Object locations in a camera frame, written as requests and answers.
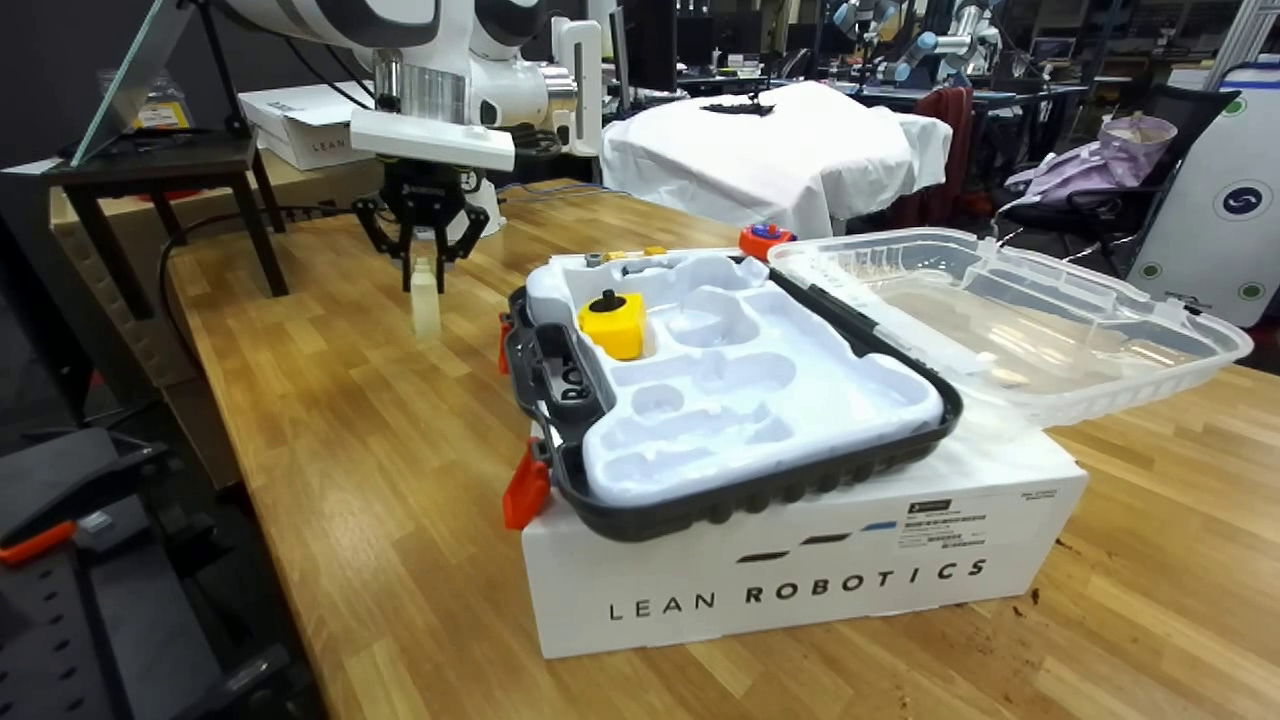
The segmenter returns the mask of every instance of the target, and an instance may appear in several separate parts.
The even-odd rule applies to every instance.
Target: white robot
[[[225,0],[225,12],[309,44],[354,47],[372,65],[377,108],[354,117],[354,147],[389,161],[383,203],[402,219],[406,287],[416,229],[438,232],[438,291],[443,270],[482,242],[488,211],[468,198],[484,171],[514,171],[514,130],[537,130],[556,147],[602,152],[602,29],[612,0],[592,0],[592,22],[554,22],[554,55],[578,83],[578,117],[554,124],[547,71],[520,60],[541,26],[541,0]]]

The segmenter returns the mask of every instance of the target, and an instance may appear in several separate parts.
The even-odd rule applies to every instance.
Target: cardboard box
[[[554,506],[524,528],[541,653],[554,660],[1020,598],[1082,494],[1086,471],[1060,444],[1010,408],[967,399],[930,459],[759,515],[617,543]]]
[[[240,108],[255,130],[260,145],[292,168],[336,168],[370,161],[354,147],[355,103],[336,98],[327,83],[240,92]]]

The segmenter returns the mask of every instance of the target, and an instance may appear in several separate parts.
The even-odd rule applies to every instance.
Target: plastic container
[[[1237,323],[1182,302],[948,229],[803,242],[769,263],[1040,427],[1151,403],[1254,352]]]
[[[578,330],[643,298],[643,356]],[[556,494],[612,539],[829,494],[921,459],[962,392],[829,291],[729,254],[556,255],[514,298],[509,366]]]

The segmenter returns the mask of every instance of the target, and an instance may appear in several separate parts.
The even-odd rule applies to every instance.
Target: office chair
[[[1143,242],[1143,229],[1159,211],[1166,192],[1171,189],[1176,168],[1191,152],[1191,145],[1203,137],[1203,130],[1237,102],[1237,92],[1196,92],[1196,90],[1169,90],[1157,83],[1143,102],[1143,117],[1159,117],[1176,130],[1166,157],[1151,165],[1151,171],[1142,182],[1142,189],[1098,189],[1098,192],[1074,192],[1063,199],[1010,199],[994,216],[994,238],[1011,245],[1028,242],[1033,232],[1054,232],[1056,254],[1069,261],[1090,261],[1100,271],[1125,277],[1136,245]]]
[[[290,715],[286,648],[225,672],[142,488],[170,451],[82,427],[0,457],[0,715]]]

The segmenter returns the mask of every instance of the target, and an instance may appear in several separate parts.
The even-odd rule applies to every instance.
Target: metal leg
[[[113,286],[121,287],[130,313],[137,319],[154,319],[156,318],[154,302],[150,302],[146,286],[137,280],[137,271],[133,271],[133,263],[130,263],[130,255],[125,255],[106,210],[95,203],[95,198],[67,189],[67,199],[73,199],[73,210],[82,216],[82,229],[84,229],[90,245],[95,250],[95,255],[106,261]]]
[[[176,211],[172,211],[172,203],[170,203],[164,192],[154,192],[154,210],[156,210],[156,216],[159,216],[159,226],[164,226],[164,238],[170,238],[172,245],[188,245],[185,226],[176,219]]]
[[[272,250],[272,232],[265,226],[265,216],[255,211],[251,189],[244,177],[232,177],[232,192],[237,192],[237,210],[244,216],[250,242],[255,250],[255,261],[265,263],[270,287],[272,298],[290,298],[278,250]]]
[[[286,232],[286,211],[279,211],[279,203],[278,203],[278,189],[272,189],[265,152],[251,152],[251,186],[255,186],[255,192],[260,192],[260,199],[265,199],[265,210],[270,210],[272,229]]]

